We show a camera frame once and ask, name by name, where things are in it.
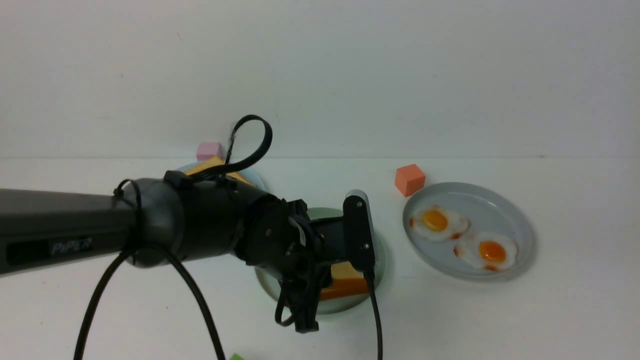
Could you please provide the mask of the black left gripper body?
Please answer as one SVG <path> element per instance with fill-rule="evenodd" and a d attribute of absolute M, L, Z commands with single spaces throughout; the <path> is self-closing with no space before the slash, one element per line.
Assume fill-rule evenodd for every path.
<path fill-rule="evenodd" d="M 254 208 L 240 239 L 240 259 L 279 281 L 310 280 L 346 259 L 338 217 L 311 220 L 302 200 L 276 199 Z"/>

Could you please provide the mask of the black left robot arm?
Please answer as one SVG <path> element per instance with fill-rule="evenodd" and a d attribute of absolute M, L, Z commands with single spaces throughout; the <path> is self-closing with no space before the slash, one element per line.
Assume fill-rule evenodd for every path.
<path fill-rule="evenodd" d="M 301 200 L 233 178 L 178 171 L 138 178 L 112 195 L 1 190 L 1 273 L 158 244 L 181 262 L 234 255 L 278 280 L 347 260 L 341 228 L 321 230 Z"/>

